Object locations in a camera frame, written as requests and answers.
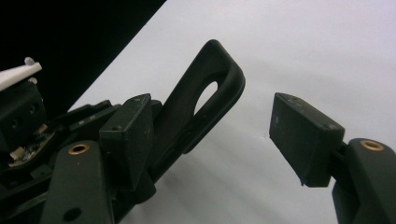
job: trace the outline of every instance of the black plastic part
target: black plastic part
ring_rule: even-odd
[[[353,223],[361,205],[358,196],[355,193],[345,190],[337,181],[332,189],[332,200],[334,202],[338,224]]]
[[[102,152],[93,141],[76,142],[59,153],[41,224],[114,223],[107,197]]]
[[[0,91],[0,152],[11,152],[24,143],[46,120],[46,110],[32,82]]]
[[[194,115],[205,88],[217,91]],[[177,83],[154,121],[157,141],[149,157],[154,181],[180,157],[191,151],[230,110],[245,87],[242,70],[217,40],[208,41]]]
[[[97,105],[84,105],[77,109],[74,109],[68,113],[62,114],[58,116],[53,121],[62,123],[63,125],[70,125],[72,123],[78,122],[82,119],[86,119],[96,113],[99,113],[107,108],[112,107],[113,105],[110,101],[106,100]]]
[[[332,151],[343,144],[345,129],[304,100],[276,93],[270,137],[308,187],[327,187]]]
[[[150,95],[126,101],[99,133],[103,151],[111,155],[120,173],[125,174],[119,177],[126,177],[135,190],[154,144]]]
[[[105,108],[102,111],[71,124],[69,129],[70,133],[74,135],[74,141],[82,141],[84,139],[98,140],[99,132],[93,132],[92,130],[100,130],[119,107],[119,105],[114,105]]]
[[[368,149],[363,140],[369,139],[351,140],[345,155],[361,203],[351,223],[396,223],[396,154],[373,140],[383,150]],[[339,217],[350,216],[342,207],[336,211]]]

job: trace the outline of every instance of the white surface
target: white surface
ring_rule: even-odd
[[[305,99],[396,148],[395,1],[169,0],[78,100],[164,102],[204,43],[247,79],[235,107],[157,183],[126,223],[336,223],[332,185],[301,187],[268,136],[274,93]]]
[[[22,65],[0,72],[0,91],[41,70],[40,63]]]

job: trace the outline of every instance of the black mechanical arm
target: black mechanical arm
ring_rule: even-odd
[[[205,88],[218,89],[194,114]],[[118,223],[233,107],[242,70],[211,40],[169,98],[104,101],[46,120],[26,80],[0,92],[0,223]]]
[[[276,93],[270,137],[302,185],[327,187],[331,176],[341,224],[396,223],[396,155],[386,145],[357,138],[304,100]]]

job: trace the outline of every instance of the hole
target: hole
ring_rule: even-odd
[[[12,129],[17,130],[21,126],[22,126],[22,119],[21,118],[17,118],[17,119],[12,120],[12,123],[11,123]]]
[[[30,105],[30,114],[34,114],[35,112],[37,112],[38,106],[36,104]]]
[[[207,102],[207,100],[216,92],[218,89],[218,83],[210,83],[206,89],[202,92],[195,106],[194,115],[201,109],[201,107]]]
[[[361,145],[363,147],[365,147],[366,149],[372,150],[372,151],[383,151],[384,147],[375,142],[375,141],[371,141],[371,140],[362,140],[361,141]]]
[[[90,149],[90,146],[81,144],[81,145],[76,145],[76,146],[70,147],[68,152],[70,155],[78,155],[78,154],[86,152],[88,149]]]
[[[67,212],[64,213],[64,221],[71,222],[79,218],[81,216],[81,209],[80,208],[71,208]]]

